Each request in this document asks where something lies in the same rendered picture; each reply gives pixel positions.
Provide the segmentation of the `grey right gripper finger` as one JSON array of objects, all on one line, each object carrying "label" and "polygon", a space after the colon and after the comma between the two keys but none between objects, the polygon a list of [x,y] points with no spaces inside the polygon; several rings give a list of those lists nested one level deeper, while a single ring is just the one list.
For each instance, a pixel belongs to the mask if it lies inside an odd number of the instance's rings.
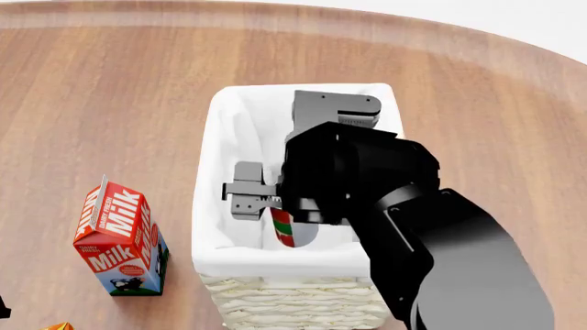
[{"label": "grey right gripper finger", "polygon": [[230,201],[234,219],[258,221],[265,208],[282,208],[277,185],[267,185],[261,163],[239,161],[233,182],[223,183],[222,200]]},{"label": "grey right gripper finger", "polygon": [[381,101],[371,95],[296,90],[292,109],[293,131],[287,137],[296,137],[327,122],[374,128],[381,110]]}]

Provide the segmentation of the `red green tomato sauce can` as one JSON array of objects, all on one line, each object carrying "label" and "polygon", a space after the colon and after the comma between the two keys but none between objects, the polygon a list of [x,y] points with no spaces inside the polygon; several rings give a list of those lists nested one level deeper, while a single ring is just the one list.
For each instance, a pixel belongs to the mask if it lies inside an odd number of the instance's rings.
[{"label": "red green tomato sauce can", "polygon": [[278,208],[270,208],[270,212],[277,239],[286,247],[305,247],[316,238],[317,225],[294,222],[290,214]]}]

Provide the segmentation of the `red milk carton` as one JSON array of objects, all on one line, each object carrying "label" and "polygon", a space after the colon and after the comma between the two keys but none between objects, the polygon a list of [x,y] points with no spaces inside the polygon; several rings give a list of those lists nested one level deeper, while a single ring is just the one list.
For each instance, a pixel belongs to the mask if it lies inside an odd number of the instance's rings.
[{"label": "red milk carton", "polygon": [[141,192],[103,178],[72,245],[111,296],[161,296],[170,251]]}]

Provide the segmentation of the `white lined wicker basket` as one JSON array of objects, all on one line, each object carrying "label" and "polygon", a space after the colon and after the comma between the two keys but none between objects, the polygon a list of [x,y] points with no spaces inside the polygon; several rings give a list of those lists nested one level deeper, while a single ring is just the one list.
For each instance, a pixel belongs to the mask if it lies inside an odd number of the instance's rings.
[{"label": "white lined wicker basket", "polygon": [[277,181],[284,140],[291,131],[297,90],[362,94],[382,103],[375,128],[402,135],[393,89],[385,83],[232,86],[212,98],[194,188],[192,260],[206,277],[368,277],[370,262],[350,227],[317,225],[304,247],[278,240],[270,211],[258,220],[234,219],[222,200],[238,161],[263,164],[265,181]]}]

